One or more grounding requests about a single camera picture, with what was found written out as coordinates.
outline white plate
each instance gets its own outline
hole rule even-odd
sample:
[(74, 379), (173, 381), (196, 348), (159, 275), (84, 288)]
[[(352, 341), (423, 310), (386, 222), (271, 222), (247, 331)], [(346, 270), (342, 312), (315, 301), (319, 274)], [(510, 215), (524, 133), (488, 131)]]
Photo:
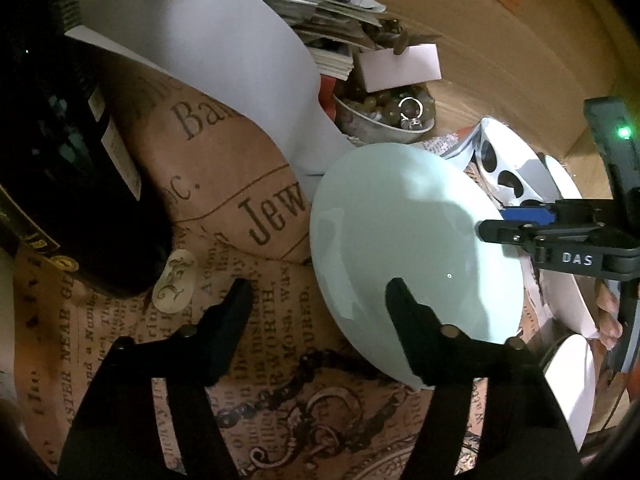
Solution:
[(562, 164), (555, 160), (551, 155), (544, 156), (544, 163), (546, 168), (549, 170), (549, 173), (551, 173), (551, 178), (556, 183), (562, 198), (582, 198), (580, 190), (575, 185), (571, 175), (569, 175), (562, 167)]
[(311, 210), (314, 269), (336, 323), (363, 357), (425, 387), (386, 310), (385, 287), (396, 277), (442, 323), (472, 338), (501, 344), (516, 334), (520, 263), (515, 248), (476, 235), (485, 219), (500, 214), (466, 174), (411, 146), (364, 146), (329, 168)]
[[(578, 279), (581, 283), (587, 282), (593, 290), (593, 278), (579, 276)], [(598, 327), (584, 301), (576, 276), (541, 269), (540, 289), (551, 313), (557, 320), (586, 338), (598, 337)]]
[[(492, 117), (480, 121), (476, 137), (478, 168), (492, 194), (505, 206), (525, 200), (554, 202), (560, 198), (548, 169), (513, 130)], [(506, 185), (511, 180), (514, 184)]]
[(575, 447), (580, 449), (596, 392), (596, 370), (587, 340), (577, 334), (569, 336), (549, 361), (545, 377), (569, 425)]

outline white bowl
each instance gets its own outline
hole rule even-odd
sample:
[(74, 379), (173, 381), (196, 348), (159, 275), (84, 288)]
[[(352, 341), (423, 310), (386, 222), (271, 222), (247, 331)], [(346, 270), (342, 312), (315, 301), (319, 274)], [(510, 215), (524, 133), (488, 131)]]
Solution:
[(321, 180), (311, 211), (314, 269), (336, 323), (364, 358), (398, 381), (427, 385), (409, 368), (385, 306), (404, 279), (442, 323), (503, 343), (518, 331), (522, 270), (516, 249), (483, 242), (476, 224), (500, 219), (464, 173), (402, 144), (364, 146)]
[(340, 131), (348, 137), (356, 137), (364, 144), (375, 144), (378, 142), (401, 142), (410, 144), (417, 142), (422, 134), (431, 130), (435, 124), (432, 119), (427, 122), (427, 127), (422, 130), (403, 130), (382, 124), (367, 116), (352, 110), (340, 99), (334, 96), (336, 102), (335, 124)]
[(569, 336), (546, 366), (545, 378), (579, 450), (589, 429), (596, 393), (596, 369), (588, 341), (581, 335)]
[(593, 278), (540, 269), (542, 297), (545, 298), (554, 318), (569, 330), (587, 339), (595, 339), (599, 334), (598, 327), (585, 302), (580, 284), (590, 288), (590, 296), (593, 296)]

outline bolt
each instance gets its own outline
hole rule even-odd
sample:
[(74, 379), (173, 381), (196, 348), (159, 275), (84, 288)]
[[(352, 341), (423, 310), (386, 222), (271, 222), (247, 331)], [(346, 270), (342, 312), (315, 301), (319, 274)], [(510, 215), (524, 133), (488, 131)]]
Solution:
[(444, 337), (455, 339), (460, 335), (460, 329), (455, 325), (443, 325), (440, 327), (440, 333)]
[(198, 328), (195, 325), (182, 325), (179, 329), (178, 329), (178, 334), (180, 334), (182, 337), (191, 337), (192, 335), (195, 335), (196, 332), (198, 331)]
[(525, 347), (524, 341), (519, 337), (510, 337), (505, 343), (515, 350), (522, 350)]

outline finger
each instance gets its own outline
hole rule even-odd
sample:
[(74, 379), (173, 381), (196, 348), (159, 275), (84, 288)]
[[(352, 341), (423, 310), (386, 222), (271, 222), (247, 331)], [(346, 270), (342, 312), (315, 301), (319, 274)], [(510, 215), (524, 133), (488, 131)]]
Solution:
[(613, 295), (613, 292), (609, 290), (605, 282), (602, 280), (596, 280), (596, 304), (602, 310), (610, 312), (612, 314), (618, 313), (618, 299)]
[(598, 314), (598, 326), (600, 333), (613, 338), (622, 336), (622, 325), (609, 312), (601, 310)]
[(607, 349), (604, 348), (604, 345), (597, 339), (588, 339), (587, 343), (589, 343), (591, 353), (593, 353), (593, 365), (596, 370), (596, 377), (599, 378), (603, 372), (602, 365), (607, 357)]
[(613, 347), (616, 345), (618, 340), (608, 335), (600, 334), (600, 342), (607, 350), (613, 350)]
[(603, 373), (598, 378), (598, 383), (596, 384), (596, 395), (602, 395), (607, 391), (611, 381), (613, 379), (613, 370), (604, 370)]

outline black bottle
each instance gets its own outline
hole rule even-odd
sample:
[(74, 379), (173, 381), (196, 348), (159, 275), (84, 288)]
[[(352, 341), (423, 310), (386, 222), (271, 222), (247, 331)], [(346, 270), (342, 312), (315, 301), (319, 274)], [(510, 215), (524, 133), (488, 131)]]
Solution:
[(12, 0), (0, 18), (0, 222), (96, 290), (160, 276), (171, 225), (104, 106), (73, 0)]

